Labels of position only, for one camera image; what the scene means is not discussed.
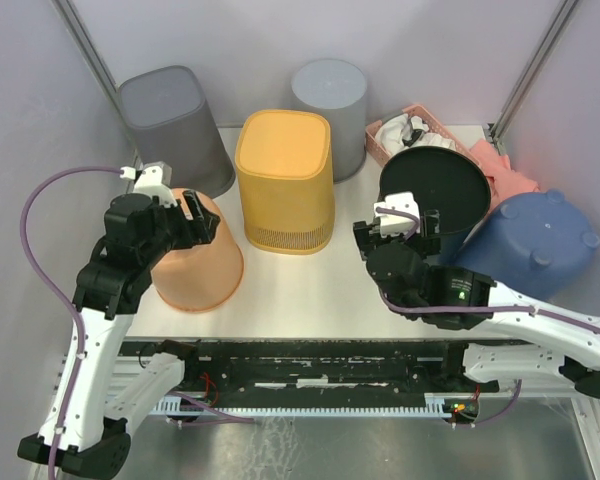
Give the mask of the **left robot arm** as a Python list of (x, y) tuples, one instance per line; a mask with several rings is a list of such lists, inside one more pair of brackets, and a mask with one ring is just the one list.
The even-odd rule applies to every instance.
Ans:
[(149, 365), (114, 399), (108, 397), (120, 348), (153, 267), (173, 250), (206, 245), (220, 218), (199, 196), (131, 193), (112, 200), (105, 234), (79, 272), (69, 303), (75, 320), (56, 399), (40, 430), (20, 440), (19, 458), (86, 479), (112, 479), (132, 437), (159, 401), (201, 378), (194, 346), (160, 343)]

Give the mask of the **orange round bin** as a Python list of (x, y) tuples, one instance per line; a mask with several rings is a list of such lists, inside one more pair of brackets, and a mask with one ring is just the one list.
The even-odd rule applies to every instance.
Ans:
[(152, 269), (151, 278), (166, 304), (198, 313), (225, 303), (238, 289), (243, 273), (243, 254), (221, 218), (212, 243), (169, 252)]

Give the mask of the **blue plastic bucket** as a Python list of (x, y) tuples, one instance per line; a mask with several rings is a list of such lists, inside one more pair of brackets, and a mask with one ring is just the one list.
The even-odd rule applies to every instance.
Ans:
[(453, 264), (547, 301), (586, 270), (599, 246), (600, 237), (584, 213), (562, 191), (550, 189), (503, 201)]

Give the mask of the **grey slatted basket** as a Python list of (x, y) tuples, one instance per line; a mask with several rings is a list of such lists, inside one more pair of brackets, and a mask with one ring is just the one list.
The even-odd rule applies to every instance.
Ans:
[(125, 81), (118, 90), (124, 121), (143, 163), (164, 162), (171, 185), (216, 198), (235, 171), (195, 74), (168, 66)]

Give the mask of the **yellow slatted basket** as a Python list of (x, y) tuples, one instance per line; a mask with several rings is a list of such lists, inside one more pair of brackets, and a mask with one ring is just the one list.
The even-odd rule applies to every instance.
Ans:
[(244, 233), (269, 252), (308, 255), (335, 223), (331, 128), (315, 113), (269, 109), (244, 123), (235, 152)]

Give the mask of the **grey round bin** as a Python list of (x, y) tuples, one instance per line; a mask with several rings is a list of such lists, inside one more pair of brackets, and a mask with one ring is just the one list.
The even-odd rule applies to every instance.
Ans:
[(354, 176), (365, 159), (364, 73), (344, 60), (314, 60), (296, 71), (291, 92), (294, 109), (318, 114), (330, 125), (334, 181)]

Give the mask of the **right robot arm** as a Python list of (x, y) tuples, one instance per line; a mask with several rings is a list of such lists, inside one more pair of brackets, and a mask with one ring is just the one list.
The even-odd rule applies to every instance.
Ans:
[(366, 270), (387, 308), (409, 320), (459, 331), (490, 328), (538, 354), (516, 346), (505, 361), (487, 360), (475, 349), (442, 362), (440, 382), (461, 391), (473, 381), (523, 380), (546, 371), (600, 399), (600, 316), (568, 310), (524, 295), (491, 277), (462, 267), (430, 266), (427, 225), (415, 215), (376, 205), (373, 222), (352, 231)]

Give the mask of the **black cylindrical bin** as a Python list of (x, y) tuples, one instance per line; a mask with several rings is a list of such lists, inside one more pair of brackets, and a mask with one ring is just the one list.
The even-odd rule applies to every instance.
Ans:
[(464, 155), (442, 147), (415, 147), (393, 156), (379, 179), (379, 200), (410, 192), (420, 212), (438, 215), (438, 254), (431, 262), (450, 264), (471, 230), (489, 212), (491, 189), (481, 169)]

